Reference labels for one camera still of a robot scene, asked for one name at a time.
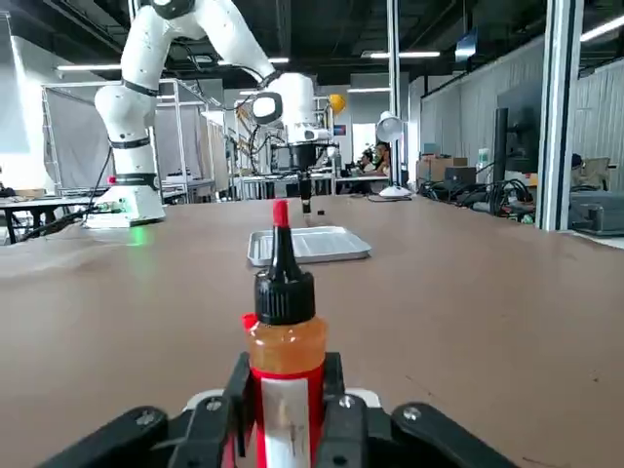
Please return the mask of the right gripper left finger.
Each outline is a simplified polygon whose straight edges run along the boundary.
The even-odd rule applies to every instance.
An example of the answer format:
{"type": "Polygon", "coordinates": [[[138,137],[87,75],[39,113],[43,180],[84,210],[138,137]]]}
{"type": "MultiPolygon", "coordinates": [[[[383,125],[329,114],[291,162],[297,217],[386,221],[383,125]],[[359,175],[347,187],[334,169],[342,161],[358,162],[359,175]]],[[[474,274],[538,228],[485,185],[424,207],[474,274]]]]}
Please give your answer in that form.
{"type": "Polygon", "coordinates": [[[243,352],[224,390],[200,395],[179,415],[152,406],[129,409],[39,465],[233,467],[246,450],[252,389],[243,352]]]}

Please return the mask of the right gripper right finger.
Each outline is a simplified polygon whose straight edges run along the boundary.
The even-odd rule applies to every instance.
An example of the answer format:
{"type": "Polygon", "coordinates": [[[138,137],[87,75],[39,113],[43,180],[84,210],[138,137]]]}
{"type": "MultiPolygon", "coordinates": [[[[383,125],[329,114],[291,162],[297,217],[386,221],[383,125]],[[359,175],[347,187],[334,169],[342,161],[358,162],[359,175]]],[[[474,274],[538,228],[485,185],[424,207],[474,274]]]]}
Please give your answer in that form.
{"type": "Polygon", "coordinates": [[[386,412],[345,387],[340,354],[324,362],[325,417],[318,467],[513,467],[438,409],[408,402],[386,412]]]}

